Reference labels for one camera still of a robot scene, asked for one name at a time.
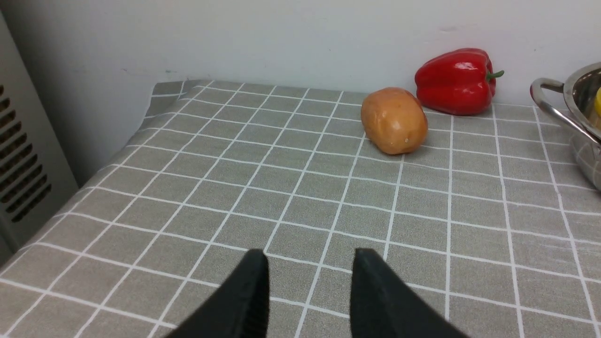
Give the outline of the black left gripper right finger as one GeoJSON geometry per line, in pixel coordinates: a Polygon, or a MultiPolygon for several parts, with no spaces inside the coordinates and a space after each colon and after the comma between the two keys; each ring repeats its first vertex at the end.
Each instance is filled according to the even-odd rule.
{"type": "Polygon", "coordinates": [[[353,338],[466,338],[422,300],[373,249],[355,250],[351,282],[353,338]]]}

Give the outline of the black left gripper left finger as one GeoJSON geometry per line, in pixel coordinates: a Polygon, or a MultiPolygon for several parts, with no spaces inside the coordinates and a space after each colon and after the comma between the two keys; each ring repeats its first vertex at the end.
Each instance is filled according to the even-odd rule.
{"type": "Polygon", "coordinates": [[[223,284],[169,338],[265,338],[269,325],[269,263],[245,253],[223,284]]]}

